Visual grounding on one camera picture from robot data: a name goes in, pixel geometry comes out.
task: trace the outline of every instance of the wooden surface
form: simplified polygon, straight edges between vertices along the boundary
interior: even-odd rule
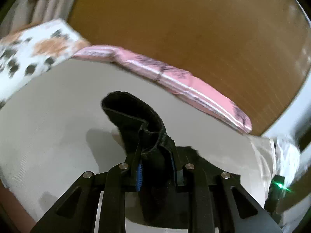
[[[189,70],[265,131],[310,68],[310,27],[295,0],[76,0],[69,24]]]

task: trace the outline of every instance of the wooden floor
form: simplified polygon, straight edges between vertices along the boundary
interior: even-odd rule
[[[287,108],[311,63],[295,0],[76,0],[69,24],[92,44],[189,70],[234,101],[256,135]]]

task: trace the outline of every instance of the metal screw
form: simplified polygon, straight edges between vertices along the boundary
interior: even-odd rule
[[[125,170],[125,169],[128,169],[128,164],[127,163],[121,163],[119,165],[119,167],[120,167],[120,169]]]
[[[230,178],[230,174],[227,173],[227,172],[221,173],[221,176],[222,176],[224,179],[229,179],[229,178]]]
[[[87,172],[83,173],[83,177],[86,178],[86,179],[92,177],[92,172],[87,171]]]
[[[193,170],[194,169],[194,164],[188,163],[188,164],[185,165],[185,168],[188,169],[188,170]]]

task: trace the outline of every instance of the black device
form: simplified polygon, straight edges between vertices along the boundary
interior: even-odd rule
[[[125,192],[138,192],[150,226],[189,233],[279,233],[267,212],[228,173],[191,147],[176,147],[158,114],[127,92],[113,92],[102,108],[119,128],[127,157],[108,172],[83,173],[34,226],[31,233],[94,232],[100,192],[104,192],[99,232],[125,233]],[[278,199],[272,188],[270,197]]]

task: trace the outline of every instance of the pink package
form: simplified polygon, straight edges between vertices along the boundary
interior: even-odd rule
[[[74,58],[117,62],[130,71],[152,79],[195,108],[214,116],[242,133],[249,133],[249,117],[229,98],[186,70],[125,50],[118,46],[89,46]]]

